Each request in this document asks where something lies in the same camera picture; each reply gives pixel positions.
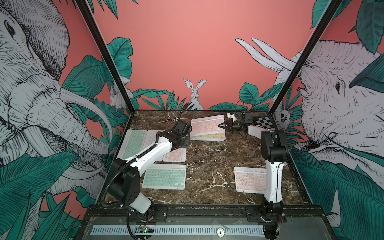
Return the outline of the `yellow keyboard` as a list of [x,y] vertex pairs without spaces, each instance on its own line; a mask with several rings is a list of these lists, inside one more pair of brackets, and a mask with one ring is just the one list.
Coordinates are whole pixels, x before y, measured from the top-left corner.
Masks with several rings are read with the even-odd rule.
[[191,136],[191,140],[193,141],[217,141],[222,142],[226,139],[225,132],[217,133],[217,134],[209,134],[209,135],[201,135],[201,136]]

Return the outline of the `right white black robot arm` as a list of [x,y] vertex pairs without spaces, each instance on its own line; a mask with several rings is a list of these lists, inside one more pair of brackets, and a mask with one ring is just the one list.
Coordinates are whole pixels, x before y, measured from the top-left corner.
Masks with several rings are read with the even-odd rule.
[[267,186],[260,207],[260,218],[266,223],[281,223],[284,202],[282,197],[282,175],[284,163],[289,158],[285,134],[282,131],[226,120],[218,125],[226,131],[245,130],[250,136],[261,140],[261,153],[266,162]]

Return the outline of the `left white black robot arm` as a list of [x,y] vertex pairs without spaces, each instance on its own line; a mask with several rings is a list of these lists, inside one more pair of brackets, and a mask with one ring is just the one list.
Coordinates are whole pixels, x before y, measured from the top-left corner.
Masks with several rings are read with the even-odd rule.
[[190,134],[175,131],[157,132],[155,142],[126,160],[115,159],[100,196],[104,208],[124,207],[142,215],[151,211],[153,203],[141,193],[143,173],[160,157],[189,147]]

